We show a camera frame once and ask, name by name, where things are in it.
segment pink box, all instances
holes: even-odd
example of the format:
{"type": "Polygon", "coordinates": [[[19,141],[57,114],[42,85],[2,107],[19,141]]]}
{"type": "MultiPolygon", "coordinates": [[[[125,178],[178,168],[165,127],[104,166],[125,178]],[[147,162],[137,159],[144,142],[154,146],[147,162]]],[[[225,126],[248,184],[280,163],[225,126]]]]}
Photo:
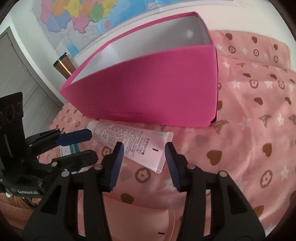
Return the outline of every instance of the pink box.
{"type": "Polygon", "coordinates": [[[108,41],[59,92],[85,116],[182,127],[215,119],[215,45],[195,12],[162,18],[108,41]]]}

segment map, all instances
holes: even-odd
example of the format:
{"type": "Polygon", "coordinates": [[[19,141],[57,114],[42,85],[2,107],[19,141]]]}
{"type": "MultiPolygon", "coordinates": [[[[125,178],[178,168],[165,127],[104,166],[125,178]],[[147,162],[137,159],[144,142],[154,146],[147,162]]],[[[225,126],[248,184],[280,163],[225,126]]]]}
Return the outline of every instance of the map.
{"type": "Polygon", "coordinates": [[[33,12],[56,51],[60,55],[67,52],[73,58],[102,34],[132,17],[191,1],[196,0],[36,0],[33,12]]]}

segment wall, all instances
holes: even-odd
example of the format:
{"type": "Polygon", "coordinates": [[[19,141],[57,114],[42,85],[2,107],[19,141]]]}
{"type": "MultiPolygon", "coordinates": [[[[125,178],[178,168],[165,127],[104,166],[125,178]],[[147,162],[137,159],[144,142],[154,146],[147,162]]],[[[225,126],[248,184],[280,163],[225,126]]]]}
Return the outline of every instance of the wall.
{"type": "MultiPolygon", "coordinates": [[[[37,74],[58,98],[65,102],[65,99],[57,91],[65,82],[65,78],[53,67],[53,63],[59,58],[59,55],[43,34],[31,10],[34,1],[20,0],[17,2],[0,25],[0,33],[8,26],[11,27],[21,50],[37,74]]],[[[249,31],[283,41],[291,48],[291,67],[296,70],[296,42],[275,8],[264,0],[235,0],[235,2],[237,6],[200,5],[172,9],[121,28],[117,27],[112,33],[98,39],[96,43],[78,54],[73,63],[75,66],[79,66],[107,40],[143,23],[168,15],[196,11],[210,30],[249,31]]]]}

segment gray door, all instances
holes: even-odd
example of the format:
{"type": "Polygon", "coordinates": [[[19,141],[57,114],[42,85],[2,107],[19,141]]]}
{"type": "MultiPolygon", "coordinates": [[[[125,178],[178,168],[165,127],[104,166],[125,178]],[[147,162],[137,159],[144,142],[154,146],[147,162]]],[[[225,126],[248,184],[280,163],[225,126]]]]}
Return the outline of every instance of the gray door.
{"type": "Polygon", "coordinates": [[[0,97],[23,93],[25,137],[46,131],[60,108],[32,78],[7,34],[0,38],[0,53],[0,97]]]}

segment gold tumbler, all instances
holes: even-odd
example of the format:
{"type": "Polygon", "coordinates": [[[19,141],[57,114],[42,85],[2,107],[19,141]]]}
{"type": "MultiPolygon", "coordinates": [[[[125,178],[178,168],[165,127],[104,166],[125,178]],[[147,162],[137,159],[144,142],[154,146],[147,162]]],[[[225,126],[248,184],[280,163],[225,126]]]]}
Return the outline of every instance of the gold tumbler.
{"type": "Polygon", "coordinates": [[[64,53],[55,63],[54,67],[68,79],[76,70],[72,62],[70,61],[67,53],[64,53]]]}

